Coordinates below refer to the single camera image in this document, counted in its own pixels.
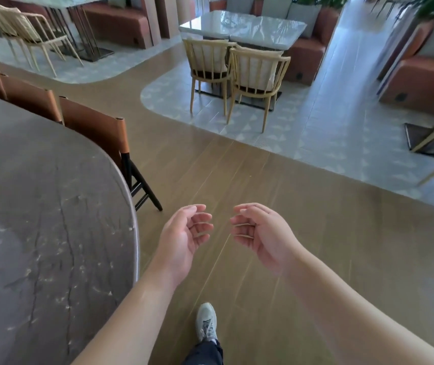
pant leg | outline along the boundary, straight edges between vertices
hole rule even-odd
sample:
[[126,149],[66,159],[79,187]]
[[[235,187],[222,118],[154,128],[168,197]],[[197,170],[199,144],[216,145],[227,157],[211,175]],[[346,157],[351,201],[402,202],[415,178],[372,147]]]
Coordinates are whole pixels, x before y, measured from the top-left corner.
[[204,341],[197,344],[181,365],[223,365],[224,351],[219,341]]

gray sneaker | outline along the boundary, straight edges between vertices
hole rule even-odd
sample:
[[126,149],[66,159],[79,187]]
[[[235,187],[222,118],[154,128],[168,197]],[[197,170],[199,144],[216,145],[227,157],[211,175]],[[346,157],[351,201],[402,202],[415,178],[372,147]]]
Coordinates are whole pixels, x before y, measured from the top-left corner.
[[196,335],[199,342],[217,340],[217,314],[210,303],[205,303],[196,314]]

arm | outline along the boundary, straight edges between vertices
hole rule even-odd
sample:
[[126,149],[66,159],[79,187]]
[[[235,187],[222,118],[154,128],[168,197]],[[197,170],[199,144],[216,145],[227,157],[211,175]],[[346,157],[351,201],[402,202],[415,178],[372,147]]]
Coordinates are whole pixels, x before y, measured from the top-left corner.
[[166,223],[141,280],[73,365],[145,365],[173,292],[188,275],[193,255],[209,239],[212,215],[205,205],[186,206]]
[[234,239],[281,274],[342,364],[434,365],[434,348],[379,311],[308,252],[286,221],[260,204],[231,219]]

gray tile floor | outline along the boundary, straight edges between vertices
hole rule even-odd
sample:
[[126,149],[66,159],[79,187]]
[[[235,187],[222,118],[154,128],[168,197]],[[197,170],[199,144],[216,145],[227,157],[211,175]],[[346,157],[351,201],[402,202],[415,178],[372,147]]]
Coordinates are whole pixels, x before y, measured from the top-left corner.
[[14,48],[19,62],[15,60],[7,41],[0,38],[0,62],[32,71],[64,83],[91,83],[115,77],[180,42],[181,38],[177,36],[172,39],[163,39],[159,45],[154,47],[141,49],[137,47],[120,46],[107,41],[99,41],[98,44],[100,47],[115,51],[115,54],[107,56],[95,63],[84,61],[83,67],[80,65],[80,62],[73,57],[68,56],[66,61],[62,61],[55,53],[50,51],[49,56],[57,74],[55,78],[40,48],[33,49],[40,68],[40,71],[36,71],[35,68],[31,69],[29,67],[18,44],[14,43]]
[[410,153],[403,129],[405,122],[432,126],[434,117],[378,102],[375,62],[395,14],[376,19],[371,7],[351,0],[316,81],[283,83],[264,134],[262,110],[236,104],[226,125],[223,101],[204,94],[196,94],[191,115],[186,62],[148,85],[141,101],[166,117],[434,205],[434,180],[416,187],[434,159]]

gray stone tabletop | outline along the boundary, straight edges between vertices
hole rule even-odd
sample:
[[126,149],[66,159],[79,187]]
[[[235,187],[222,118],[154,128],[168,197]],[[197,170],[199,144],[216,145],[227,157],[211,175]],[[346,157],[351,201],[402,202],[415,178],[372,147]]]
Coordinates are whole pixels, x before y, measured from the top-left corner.
[[0,364],[69,364],[137,280],[129,190],[93,142],[0,100]]

